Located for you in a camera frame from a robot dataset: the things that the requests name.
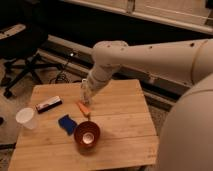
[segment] orange carrot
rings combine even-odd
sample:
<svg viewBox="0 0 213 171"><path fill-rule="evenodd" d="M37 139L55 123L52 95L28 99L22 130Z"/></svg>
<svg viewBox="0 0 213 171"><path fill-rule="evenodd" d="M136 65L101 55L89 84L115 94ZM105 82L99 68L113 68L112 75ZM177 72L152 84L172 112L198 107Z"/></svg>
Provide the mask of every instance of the orange carrot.
<svg viewBox="0 0 213 171"><path fill-rule="evenodd" d="M90 115L90 109L85 106L81 101L76 102L81 112L84 114L85 117L89 117Z"/></svg>

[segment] blue sponge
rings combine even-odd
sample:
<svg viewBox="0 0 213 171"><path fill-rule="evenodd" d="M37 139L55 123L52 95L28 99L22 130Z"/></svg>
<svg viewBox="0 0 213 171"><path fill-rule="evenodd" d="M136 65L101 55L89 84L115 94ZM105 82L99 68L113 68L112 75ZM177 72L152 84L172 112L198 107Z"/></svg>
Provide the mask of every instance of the blue sponge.
<svg viewBox="0 0 213 171"><path fill-rule="evenodd" d="M77 127L77 123L72 120L69 115L65 115L60 118L58 120L58 124L67 132L68 135L71 135Z"/></svg>

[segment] chair wheel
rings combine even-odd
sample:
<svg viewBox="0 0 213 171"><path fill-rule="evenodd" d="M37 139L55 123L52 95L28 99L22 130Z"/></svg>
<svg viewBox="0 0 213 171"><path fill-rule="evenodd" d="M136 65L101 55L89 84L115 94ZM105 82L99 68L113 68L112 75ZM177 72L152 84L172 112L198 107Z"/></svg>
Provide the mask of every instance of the chair wheel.
<svg viewBox="0 0 213 171"><path fill-rule="evenodd" d="M6 97L7 99L10 98L12 95L13 93L9 90L4 92L4 97Z"/></svg>
<svg viewBox="0 0 213 171"><path fill-rule="evenodd" d="M0 125L2 125L4 122L4 119L2 117L0 117Z"/></svg>

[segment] chair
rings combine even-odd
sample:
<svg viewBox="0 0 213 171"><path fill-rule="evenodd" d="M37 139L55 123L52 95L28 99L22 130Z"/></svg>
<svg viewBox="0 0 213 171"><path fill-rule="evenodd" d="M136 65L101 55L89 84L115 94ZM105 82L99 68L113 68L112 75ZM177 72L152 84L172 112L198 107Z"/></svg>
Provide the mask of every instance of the chair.
<svg viewBox="0 0 213 171"><path fill-rule="evenodd" d="M0 2L0 58L7 61L4 63L5 76L1 86L6 86L4 92L6 98L12 96L10 89L28 73L31 73L33 79L41 84L42 81L35 69L46 67L61 69L60 64L41 64L41 62L36 64L37 61L44 61L36 52L37 48L47 40L48 34L26 19L23 3L23 0ZM14 65L20 60L24 61L23 65ZM7 77L12 69L21 69L13 80Z"/></svg>

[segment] chair base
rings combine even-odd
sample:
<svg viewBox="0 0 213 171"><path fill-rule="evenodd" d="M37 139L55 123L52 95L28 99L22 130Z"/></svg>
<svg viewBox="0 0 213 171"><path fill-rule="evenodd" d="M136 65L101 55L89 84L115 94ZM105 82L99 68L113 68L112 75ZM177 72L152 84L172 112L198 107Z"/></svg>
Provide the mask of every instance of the chair base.
<svg viewBox="0 0 213 171"><path fill-rule="evenodd" d="M35 70L36 69L41 69L41 68L49 68L49 67L56 67L57 69L62 69L61 64L56 64L56 63L45 63L45 64L36 64L36 62L41 59L41 56L39 54L36 54L35 56L32 57L31 60L25 59L25 65L12 65L17 61L15 59L14 61L11 62L6 62L4 64L5 66L5 73L7 74L8 71L11 71L11 69L22 69L22 71L13 79L12 81L9 79L9 77L6 77L6 74L4 78L1 81L1 86L6 86L4 96L6 98L10 98L13 94L10 91L10 89L19 81L21 80L26 74L31 73L32 78L34 81L36 81L38 84L42 84L41 79L39 76L36 74Z"/></svg>

